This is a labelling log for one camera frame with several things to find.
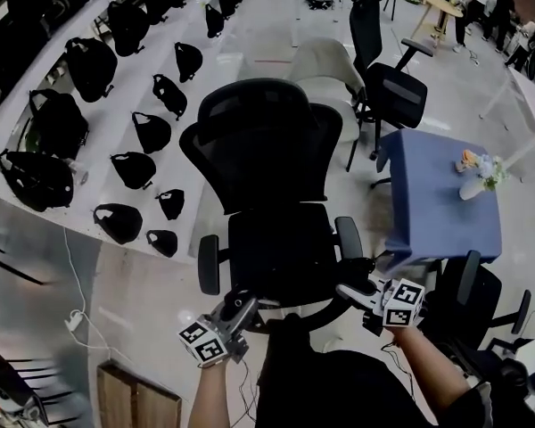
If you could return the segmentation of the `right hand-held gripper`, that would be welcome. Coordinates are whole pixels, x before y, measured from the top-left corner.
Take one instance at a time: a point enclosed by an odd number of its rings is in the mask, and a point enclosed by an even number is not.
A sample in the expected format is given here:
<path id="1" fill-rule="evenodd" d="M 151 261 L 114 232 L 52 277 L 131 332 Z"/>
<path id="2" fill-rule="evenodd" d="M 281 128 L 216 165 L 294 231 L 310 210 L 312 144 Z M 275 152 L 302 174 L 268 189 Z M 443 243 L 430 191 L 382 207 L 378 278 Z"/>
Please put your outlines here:
<path id="1" fill-rule="evenodd" d="M 385 327 L 407 328 L 422 318 L 424 287 L 402 278 L 369 277 L 375 271 L 370 258 L 341 260 L 338 295 L 362 310 L 362 326 L 381 335 Z"/>

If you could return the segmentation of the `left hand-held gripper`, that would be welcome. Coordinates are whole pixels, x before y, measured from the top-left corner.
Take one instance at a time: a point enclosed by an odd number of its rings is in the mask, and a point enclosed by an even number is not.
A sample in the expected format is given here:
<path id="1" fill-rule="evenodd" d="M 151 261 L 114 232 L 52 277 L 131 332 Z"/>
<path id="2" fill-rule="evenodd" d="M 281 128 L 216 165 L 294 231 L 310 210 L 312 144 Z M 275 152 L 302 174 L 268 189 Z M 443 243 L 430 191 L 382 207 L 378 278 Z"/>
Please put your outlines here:
<path id="1" fill-rule="evenodd" d="M 249 349 L 243 331 L 252 324 L 258 309 L 258 298 L 250 290 L 232 290 L 209 314 L 200 315 L 177 337 L 200 367 L 227 359 L 239 363 Z"/>

